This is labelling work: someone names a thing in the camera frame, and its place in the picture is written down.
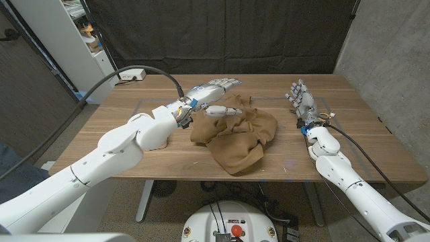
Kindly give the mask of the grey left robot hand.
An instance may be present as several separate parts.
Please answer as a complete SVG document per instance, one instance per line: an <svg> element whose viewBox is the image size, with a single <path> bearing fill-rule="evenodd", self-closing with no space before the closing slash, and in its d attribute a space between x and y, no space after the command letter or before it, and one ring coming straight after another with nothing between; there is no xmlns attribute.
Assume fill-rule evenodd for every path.
<svg viewBox="0 0 430 242"><path fill-rule="evenodd" d="M175 117L178 126L187 128L194 112L208 109L210 103L218 101L227 91L240 84L239 79L221 78L196 85L173 102L169 110Z"/></svg>

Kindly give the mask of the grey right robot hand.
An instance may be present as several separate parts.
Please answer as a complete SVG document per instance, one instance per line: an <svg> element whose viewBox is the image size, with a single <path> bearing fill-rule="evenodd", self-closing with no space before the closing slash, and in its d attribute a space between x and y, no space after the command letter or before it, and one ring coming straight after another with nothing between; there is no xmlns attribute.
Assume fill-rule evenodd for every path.
<svg viewBox="0 0 430 242"><path fill-rule="evenodd" d="M322 126L331 118L327 113L318 112L317 103L302 79L292 84L290 93L286 93L285 97L294 107L290 112L297 115L296 127L302 134L306 134L314 127Z"/></svg>

